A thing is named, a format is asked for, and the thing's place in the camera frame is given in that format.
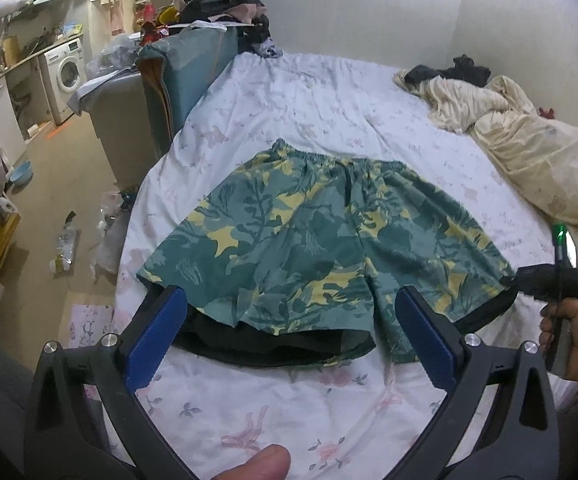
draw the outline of blue bowl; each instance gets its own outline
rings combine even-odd
[[[26,161],[15,168],[9,180],[14,186],[20,187],[29,182],[32,176],[34,176],[34,170],[31,167],[31,162]]]

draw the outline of green floral shorts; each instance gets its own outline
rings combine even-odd
[[[278,140],[229,175],[138,272],[190,308],[177,344],[248,366],[414,360],[394,300],[414,285],[457,320],[511,267],[469,213],[400,162]]]

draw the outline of bed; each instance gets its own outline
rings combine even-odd
[[[392,67],[335,57],[237,56],[140,188],[120,263],[114,330],[122,331],[144,298],[136,272],[160,242],[232,170],[278,138],[309,152],[400,160],[464,204],[512,266],[550,262],[549,227],[536,210],[469,136],[433,126],[428,105],[394,85],[393,74]],[[540,307],[521,296],[480,334],[499,346],[536,340]],[[269,444],[291,452],[290,479],[381,479],[444,392],[418,363],[391,365],[380,350],[315,370],[253,370],[172,347],[137,396],[202,479]],[[575,390],[551,382],[558,405]],[[486,390],[455,460],[470,452],[494,394],[494,387]],[[115,455],[128,461],[108,419],[106,425]]]

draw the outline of tiled floor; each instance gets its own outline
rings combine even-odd
[[[94,282],[89,264],[99,234],[100,199],[116,190],[114,174],[88,118],[73,116],[53,137],[34,139],[27,148],[34,177],[9,198],[21,221],[3,269],[0,346],[29,368],[35,368],[42,345],[58,335],[68,291],[113,295],[106,277]],[[55,277],[49,260],[64,219],[75,211],[80,238],[69,273]]]

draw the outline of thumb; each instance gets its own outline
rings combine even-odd
[[[245,464],[216,476],[213,480],[284,480],[291,456],[282,446],[265,447]]]

